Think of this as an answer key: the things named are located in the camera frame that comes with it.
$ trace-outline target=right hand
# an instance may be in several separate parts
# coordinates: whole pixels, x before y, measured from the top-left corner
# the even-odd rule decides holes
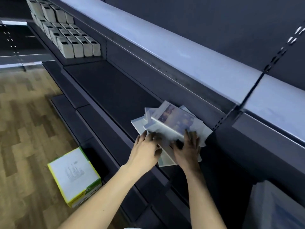
[[[184,145],[182,149],[179,149],[175,141],[171,142],[171,147],[175,154],[175,158],[184,172],[200,170],[198,163],[198,154],[200,151],[199,147],[200,139],[197,137],[196,132],[188,132],[185,130],[184,133]]]

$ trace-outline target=yellow and white box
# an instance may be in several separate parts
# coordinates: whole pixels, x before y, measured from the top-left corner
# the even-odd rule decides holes
[[[80,147],[57,158],[48,167],[69,207],[76,207],[101,186],[96,172]]]

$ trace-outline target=left hand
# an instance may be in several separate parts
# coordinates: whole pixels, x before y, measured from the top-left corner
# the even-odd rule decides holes
[[[155,138],[156,133],[152,132],[147,137],[147,131],[137,137],[130,153],[126,166],[129,171],[140,178],[150,171],[161,155],[162,149],[158,148],[160,138]]]

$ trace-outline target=wooden floor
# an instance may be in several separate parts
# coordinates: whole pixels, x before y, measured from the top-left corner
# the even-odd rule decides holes
[[[44,68],[0,70],[0,228],[57,228],[74,211],[47,167],[77,147],[49,103],[59,94]]]

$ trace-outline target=stack of books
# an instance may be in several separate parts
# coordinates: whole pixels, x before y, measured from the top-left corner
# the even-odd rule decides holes
[[[305,228],[305,209],[269,181],[253,185],[243,229]]]
[[[162,148],[161,157],[158,160],[160,167],[177,165],[173,149],[170,147],[170,141],[180,140],[183,142],[185,129],[189,132],[196,131],[200,138],[200,147],[206,145],[205,140],[212,133],[212,130],[185,106],[176,107],[164,101],[159,108],[145,108],[144,110],[144,116],[132,120],[131,123],[140,135],[145,130],[162,135],[162,142],[159,144]]]
[[[72,16],[43,0],[27,0],[37,26],[66,59],[101,56],[101,45],[74,24]]]

